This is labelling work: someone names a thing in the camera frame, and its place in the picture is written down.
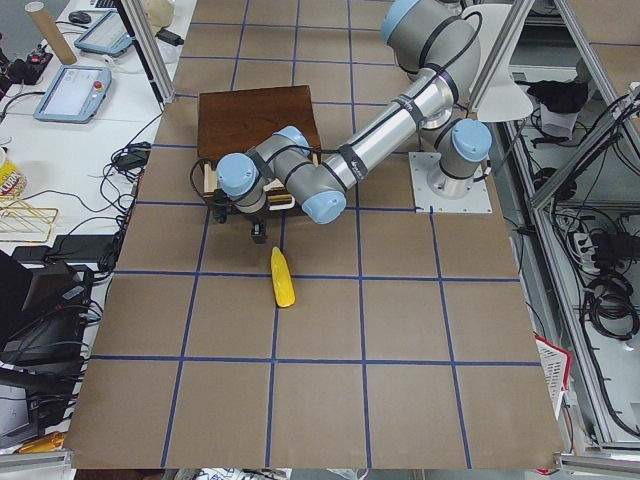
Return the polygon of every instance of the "white desk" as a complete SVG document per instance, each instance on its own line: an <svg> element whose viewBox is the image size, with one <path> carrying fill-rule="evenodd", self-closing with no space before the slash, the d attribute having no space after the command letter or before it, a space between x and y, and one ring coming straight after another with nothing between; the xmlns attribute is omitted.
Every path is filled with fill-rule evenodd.
<svg viewBox="0 0 640 480"><path fill-rule="evenodd" d="M77 0L72 0L60 15L66 20L73 11ZM171 31L182 37L186 36L195 0L178 0L174 20L169 27ZM73 26L61 25L61 30L73 30ZM78 58L76 65L103 66L100 56L80 52L74 48ZM0 137L9 137L10 143L5 145L9 158L27 177L27 188L23 194L29 197L43 190L57 190L73 193L81 197L93 209L107 205L99 194L102 181L102 169L111 154L125 146L131 138L149 121L160 113L149 82L142 70L142 65L135 49L131 47L125 55L117 59L117 63L127 71L139 73L113 72L113 82L107 98L96 116L87 124L39 122L32 117L33 111L41 96L27 96L10 105L8 115L0 124ZM54 57L45 70L38 85L25 86L22 91L43 91L55 76L60 62ZM171 77L175 74L177 63L169 64L167 69ZM20 91L13 86L8 92L10 96ZM8 98L0 102L0 108ZM152 142L159 125L159 120L144 130L136 142ZM128 192L131 185L121 178L113 178L123 193ZM110 198L117 193L109 186L105 191ZM110 208L101 213L92 213L85 209L78 200L56 194L43 194L29 200L36 207L56 207L60 211L51 243L55 235L66 233L80 221L92 216L115 216L117 211ZM83 225L78 233L106 233L116 230L115 223L109 220L95 220ZM11 253L16 243L0 243L0 249Z"/></svg>

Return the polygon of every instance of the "yellow corn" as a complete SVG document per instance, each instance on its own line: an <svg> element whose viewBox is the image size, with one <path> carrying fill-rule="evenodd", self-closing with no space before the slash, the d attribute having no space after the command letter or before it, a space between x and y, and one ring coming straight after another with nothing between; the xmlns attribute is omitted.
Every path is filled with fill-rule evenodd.
<svg viewBox="0 0 640 480"><path fill-rule="evenodd" d="M296 302L296 292L293 290L287 260L278 247L273 247L271 251L271 279L278 306L284 308L293 305Z"/></svg>
<svg viewBox="0 0 640 480"><path fill-rule="evenodd" d="M42 438L38 438L36 440L25 443L22 447L20 447L18 453L50 452L51 450L55 450L56 448L62 446L64 436L64 433L52 432Z"/></svg>

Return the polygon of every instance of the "metal mounting plate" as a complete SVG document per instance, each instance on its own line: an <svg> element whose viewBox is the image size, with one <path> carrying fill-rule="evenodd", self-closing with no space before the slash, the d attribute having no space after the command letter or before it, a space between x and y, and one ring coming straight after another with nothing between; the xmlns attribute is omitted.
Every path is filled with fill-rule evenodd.
<svg viewBox="0 0 640 480"><path fill-rule="evenodd" d="M429 168L440 159L439 153L409 152L411 167L411 183L416 212L429 213L492 213L491 201L484 180L473 184L469 193L463 198L451 200L433 192L427 184ZM478 167L475 176L482 175Z"/></svg>

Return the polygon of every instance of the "brown paper floor covering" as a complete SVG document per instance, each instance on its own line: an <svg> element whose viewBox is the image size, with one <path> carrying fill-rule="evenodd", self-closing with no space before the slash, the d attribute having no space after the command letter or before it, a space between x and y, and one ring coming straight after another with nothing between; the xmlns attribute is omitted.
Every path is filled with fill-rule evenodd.
<svg viewBox="0 0 640 480"><path fill-rule="evenodd" d="M201 0L66 446L78 468L549 467L562 449L502 214L416 214L410 139L335 222L219 225L191 192L200 92L309 85L334 148L408 85L390 3ZM269 258L297 293L275 307Z"/></svg>

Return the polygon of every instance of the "blue joint cap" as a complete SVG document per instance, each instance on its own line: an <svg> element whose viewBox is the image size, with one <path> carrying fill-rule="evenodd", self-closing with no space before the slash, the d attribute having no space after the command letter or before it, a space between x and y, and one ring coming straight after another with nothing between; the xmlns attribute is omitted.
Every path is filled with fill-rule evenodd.
<svg viewBox="0 0 640 480"><path fill-rule="evenodd" d="M288 127L284 127L279 132L274 133L274 135L282 135L283 137L286 137L289 140L291 140L296 145L299 145L301 147L309 148L309 142L307 142L307 139L304 137L302 132L300 130L298 130L296 127L294 127L293 125L289 125ZM304 151L305 156L308 153L309 153L308 150Z"/></svg>
<svg viewBox="0 0 640 480"><path fill-rule="evenodd" d="M258 169L244 153L230 153L218 162L216 173L222 190L230 197L238 197L253 186Z"/></svg>
<svg viewBox="0 0 640 480"><path fill-rule="evenodd" d="M380 35L382 35L385 44L389 44L389 38L391 38L393 31L405 15L409 13L409 10L419 1L420 0L396 0L393 2L393 5L391 5L391 8L387 11L382 21L382 27L380 27Z"/></svg>
<svg viewBox="0 0 640 480"><path fill-rule="evenodd" d="M333 222L347 206L344 193L337 190L316 193L302 204L302 210L314 222L324 225Z"/></svg>
<svg viewBox="0 0 640 480"><path fill-rule="evenodd" d="M465 118L453 127L451 141L462 158L478 163L489 154L491 132L484 123Z"/></svg>

